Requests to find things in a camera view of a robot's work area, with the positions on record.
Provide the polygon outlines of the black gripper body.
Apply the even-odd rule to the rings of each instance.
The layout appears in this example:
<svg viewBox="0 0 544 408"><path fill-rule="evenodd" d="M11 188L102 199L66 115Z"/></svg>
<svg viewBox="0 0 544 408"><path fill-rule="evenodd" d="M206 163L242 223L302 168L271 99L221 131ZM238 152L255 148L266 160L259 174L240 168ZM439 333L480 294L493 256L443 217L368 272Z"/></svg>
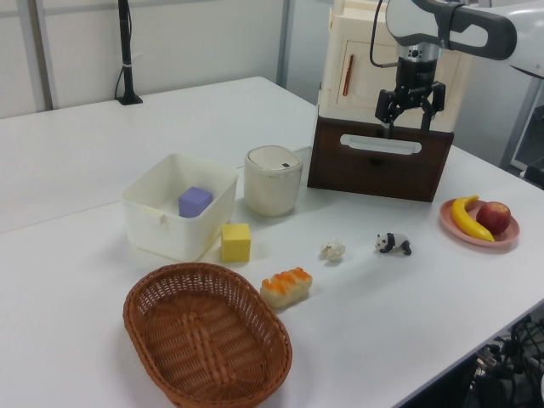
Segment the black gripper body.
<svg viewBox="0 0 544 408"><path fill-rule="evenodd" d="M411 96L428 97L432 90L437 60L414 61L398 59L395 92L398 101L407 101Z"/></svg>

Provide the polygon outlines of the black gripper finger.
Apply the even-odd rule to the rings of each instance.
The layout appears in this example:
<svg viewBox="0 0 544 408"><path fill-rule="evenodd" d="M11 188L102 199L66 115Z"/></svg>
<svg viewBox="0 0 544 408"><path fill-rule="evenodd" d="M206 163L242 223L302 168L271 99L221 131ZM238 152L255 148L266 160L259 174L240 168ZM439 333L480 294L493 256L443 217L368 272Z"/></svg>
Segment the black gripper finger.
<svg viewBox="0 0 544 408"><path fill-rule="evenodd" d="M394 135L394 121L403 112L399 106L399 95L393 90L381 89L377 99L375 118L385 128L385 137L391 139Z"/></svg>
<svg viewBox="0 0 544 408"><path fill-rule="evenodd" d="M429 130L436 113L444 109L445 90L446 86L442 82L435 81L422 93L419 98L419 105L423 110L421 130Z"/></svg>

